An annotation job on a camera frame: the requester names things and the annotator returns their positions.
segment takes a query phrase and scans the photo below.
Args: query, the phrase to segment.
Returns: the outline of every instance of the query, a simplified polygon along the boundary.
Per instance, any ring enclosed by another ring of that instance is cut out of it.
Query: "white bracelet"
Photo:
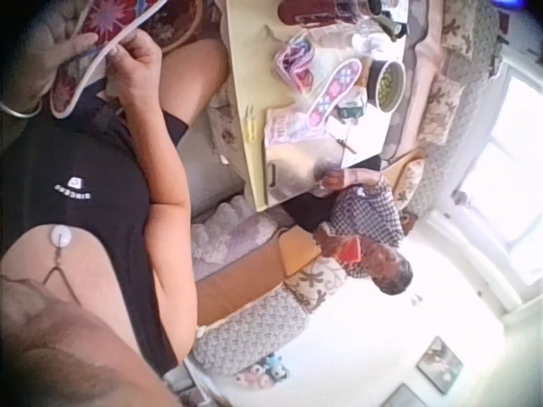
[[[37,105],[37,109],[34,110],[32,113],[19,113],[12,109],[10,109],[8,106],[3,104],[2,101],[0,101],[0,110],[2,110],[4,113],[9,114],[10,116],[16,117],[17,119],[30,119],[31,117],[36,116],[38,113],[42,111],[42,100],[40,99],[39,104]]]

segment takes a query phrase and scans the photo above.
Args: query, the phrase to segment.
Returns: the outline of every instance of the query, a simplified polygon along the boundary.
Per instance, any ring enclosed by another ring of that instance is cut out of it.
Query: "picture frame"
[[[381,407],[428,407],[405,383],[401,383]]]
[[[417,368],[443,394],[447,394],[451,389],[463,366],[440,337],[434,338],[417,363]]]

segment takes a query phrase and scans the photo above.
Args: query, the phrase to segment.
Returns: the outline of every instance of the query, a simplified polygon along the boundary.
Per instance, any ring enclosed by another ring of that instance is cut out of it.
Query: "floral cushion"
[[[285,282],[310,314],[344,285],[347,275],[334,259],[318,256]]]
[[[472,58],[477,0],[445,0],[441,44]]]
[[[444,145],[455,118],[464,86],[437,75],[430,89],[418,139]]]
[[[398,210],[404,209],[423,178],[426,159],[415,159],[407,164],[394,188],[394,201]]]
[[[203,224],[191,226],[196,282],[266,243],[277,230],[267,215],[255,212],[241,195],[221,203]]]

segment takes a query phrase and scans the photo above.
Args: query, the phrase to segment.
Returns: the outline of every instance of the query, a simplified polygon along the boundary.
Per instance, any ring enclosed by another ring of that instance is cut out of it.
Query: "armrest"
[[[321,254],[313,236],[299,226],[294,226],[279,237],[279,249],[286,277],[296,274]]]
[[[198,325],[207,326],[266,295],[284,279],[277,237],[196,283]]]

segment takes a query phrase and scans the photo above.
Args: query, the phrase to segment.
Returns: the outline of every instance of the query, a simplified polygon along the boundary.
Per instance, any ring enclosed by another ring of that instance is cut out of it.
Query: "skin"
[[[55,365],[55,360],[68,354],[112,372],[121,388],[116,395],[120,404],[115,405],[179,405],[142,358],[109,326],[83,308],[59,300],[43,285],[2,276],[1,305],[3,352],[19,367],[46,369],[40,366]],[[70,382],[62,370],[62,366],[55,367],[55,378]]]
[[[322,188],[332,191],[343,191],[353,185],[374,187],[379,183],[381,173],[367,169],[335,170],[327,174],[321,181]],[[349,237],[332,236],[324,225],[320,225],[314,233],[317,244],[321,247],[323,257],[337,257]],[[398,270],[399,257],[396,251],[369,237],[360,237],[361,263],[374,281],[388,280],[394,277]]]
[[[54,58],[48,57],[41,69],[28,76],[34,81],[28,81],[28,77],[25,81],[11,80],[8,91],[3,94],[6,104],[21,112],[36,107],[39,96],[49,91],[50,79],[61,63],[96,41],[95,36],[87,36],[79,39],[77,46],[71,42],[71,45],[65,45],[69,43],[66,37],[72,25],[61,26],[59,22],[77,20],[76,10],[66,12],[63,8],[55,8],[49,12],[52,14],[44,14],[47,16],[45,21],[36,23],[36,27],[41,28],[31,33],[37,46],[24,47],[14,65],[21,70],[33,65],[40,67],[44,55]],[[53,32],[54,27],[59,28],[58,32]],[[70,52],[59,51],[59,44]],[[32,49],[46,52],[37,56]],[[165,128],[162,109],[192,124],[226,79],[227,54],[219,42],[204,40],[168,54],[164,63],[162,57],[159,47],[146,33],[138,30],[110,54],[108,77],[109,81],[116,82],[138,163],[148,182],[151,209],[144,238],[153,267],[160,319],[174,353],[181,361],[192,347],[196,331],[190,196],[182,162]],[[15,120],[16,123],[9,127],[13,118],[2,114],[2,121],[6,131],[24,128],[25,120]],[[14,243],[0,263],[3,283],[4,277],[9,279],[2,286],[3,299],[8,299],[3,301],[3,317],[14,322],[9,329],[3,329],[2,339],[11,341],[11,354],[18,354],[23,359],[29,354],[41,354],[43,349],[39,348],[39,343],[45,343],[49,349],[46,352],[51,352],[51,348],[70,352],[89,363],[113,369],[123,381],[126,379],[137,387],[145,382],[158,383],[158,387],[142,385],[140,388],[148,394],[160,393],[166,400],[167,390],[140,356],[115,271],[96,237],[71,227],[72,242],[63,249],[63,270],[83,308],[73,302],[59,276],[53,276],[47,287],[38,283],[54,266],[54,247],[49,241],[52,228],[53,225],[43,225],[29,230]],[[64,337],[72,340],[59,338],[55,333],[57,326],[66,332]]]

